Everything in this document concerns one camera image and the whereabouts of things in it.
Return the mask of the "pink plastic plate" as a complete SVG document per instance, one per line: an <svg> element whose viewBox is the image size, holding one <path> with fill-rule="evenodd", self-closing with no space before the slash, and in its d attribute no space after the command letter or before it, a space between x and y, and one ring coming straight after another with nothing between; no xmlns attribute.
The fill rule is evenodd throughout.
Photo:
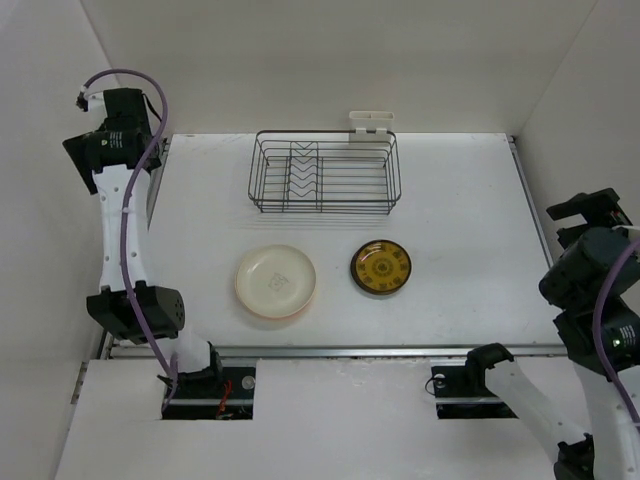
<svg viewBox="0 0 640 480"><path fill-rule="evenodd" d="M246 305L243 306L243 309L253 317L258 318L260 320L289 322L289 321L296 321L300 316L303 316L310 308L313 307L315 300L316 300L316 295L310 296L300 309L296 310L295 312L290 312L287 315L276 315L276 316L264 315L259 312L253 311L252 309L248 308Z"/></svg>

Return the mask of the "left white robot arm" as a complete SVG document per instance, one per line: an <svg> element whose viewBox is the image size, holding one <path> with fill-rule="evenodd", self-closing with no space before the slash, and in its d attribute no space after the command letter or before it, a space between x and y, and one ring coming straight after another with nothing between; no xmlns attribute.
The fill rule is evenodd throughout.
<svg viewBox="0 0 640 480"><path fill-rule="evenodd" d="M82 110L100 113L97 129L64 141L90 194L99 199L103 260L99 291L87 311L113 338L148 345L159 361L167 399L209 397L224 384L219 356L185 329L178 290L161 286L152 272L148 197L163 144L154 140L153 109L139 89L80 94Z"/></svg>

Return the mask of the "yellow brown patterned plate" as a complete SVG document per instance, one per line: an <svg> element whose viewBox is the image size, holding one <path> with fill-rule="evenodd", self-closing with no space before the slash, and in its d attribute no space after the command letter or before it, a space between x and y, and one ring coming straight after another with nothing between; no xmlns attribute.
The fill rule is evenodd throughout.
<svg viewBox="0 0 640 480"><path fill-rule="evenodd" d="M372 240L352 256L351 278L363 292L373 296L396 294L409 281L412 260L400 244L387 239Z"/></svg>

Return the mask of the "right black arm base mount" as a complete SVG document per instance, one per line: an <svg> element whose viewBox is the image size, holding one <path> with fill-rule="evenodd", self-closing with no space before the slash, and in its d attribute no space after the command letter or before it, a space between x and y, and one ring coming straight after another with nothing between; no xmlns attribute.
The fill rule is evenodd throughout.
<svg viewBox="0 0 640 480"><path fill-rule="evenodd" d="M425 391L439 420L514 419L517 415L485 387L473 383L463 365L435 365Z"/></svg>

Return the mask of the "black wire dish rack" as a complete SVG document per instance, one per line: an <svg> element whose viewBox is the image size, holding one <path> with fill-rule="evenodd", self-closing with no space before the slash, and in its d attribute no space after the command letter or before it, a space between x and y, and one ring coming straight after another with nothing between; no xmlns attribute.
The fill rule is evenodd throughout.
<svg viewBox="0 0 640 480"><path fill-rule="evenodd" d="M248 198L262 213L388 215L402 197L398 141L384 130L262 130Z"/></svg>

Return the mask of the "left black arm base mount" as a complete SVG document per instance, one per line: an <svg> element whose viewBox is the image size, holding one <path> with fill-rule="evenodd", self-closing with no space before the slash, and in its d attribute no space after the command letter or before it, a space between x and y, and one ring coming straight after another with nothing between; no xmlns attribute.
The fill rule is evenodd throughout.
<svg viewBox="0 0 640 480"><path fill-rule="evenodd" d="M179 373L177 390L161 413L163 420L252 420L255 393L255 367L232 366L215 370Z"/></svg>

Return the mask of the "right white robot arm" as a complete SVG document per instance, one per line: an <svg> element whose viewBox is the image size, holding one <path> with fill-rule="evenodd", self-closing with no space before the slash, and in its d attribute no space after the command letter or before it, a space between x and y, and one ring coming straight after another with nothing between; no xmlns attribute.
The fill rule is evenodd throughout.
<svg viewBox="0 0 640 480"><path fill-rule="evenodd" d="M591 428L568 419L493 343L467 354L463 381L496 395L547 454L557 479L639 476L639 315L623 295L639 282L639 230L612 188L580 193L547 210L584 222L558 230L563 248L539 282L560 313L554 320L582 386Z"/></svg>

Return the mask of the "cream white plastic plate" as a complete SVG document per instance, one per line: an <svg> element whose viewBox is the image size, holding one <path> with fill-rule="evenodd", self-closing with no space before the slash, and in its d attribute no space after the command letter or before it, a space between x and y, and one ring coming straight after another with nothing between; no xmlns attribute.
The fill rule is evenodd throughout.
<svg viewBox="0 0 640 480"><path fill-rule="evenodd" d="M272 244L247 252L235 275L235 293L251 313L284 320L302 312L316 291L317 273L301 250Z"/></svg>

